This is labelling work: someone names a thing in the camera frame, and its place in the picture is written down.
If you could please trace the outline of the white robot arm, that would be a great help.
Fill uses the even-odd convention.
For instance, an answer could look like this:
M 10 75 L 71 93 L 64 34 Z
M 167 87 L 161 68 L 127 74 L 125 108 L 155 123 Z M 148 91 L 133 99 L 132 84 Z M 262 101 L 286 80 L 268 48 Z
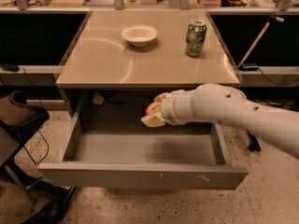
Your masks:
M 245 130 L 299 158 L 299 113 L 247 99 L 235 88 L 207 83 L 191 91 L 177 90 L 154 98 L 141 121 L 148 127 L 210 122 Z

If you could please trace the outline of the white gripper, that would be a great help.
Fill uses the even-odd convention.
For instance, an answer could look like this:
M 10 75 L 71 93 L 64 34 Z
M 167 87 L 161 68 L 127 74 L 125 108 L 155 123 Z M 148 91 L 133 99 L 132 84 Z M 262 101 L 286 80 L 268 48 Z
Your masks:
M 172 91 L 157 95 L 154 101 L 162 101 L 161 112 L 154 112 L 141 119 L 150 128 L 162 127 L 165 122 L 171 125 L 184 125 L 195 120 L 192 111 L 193 91 Z

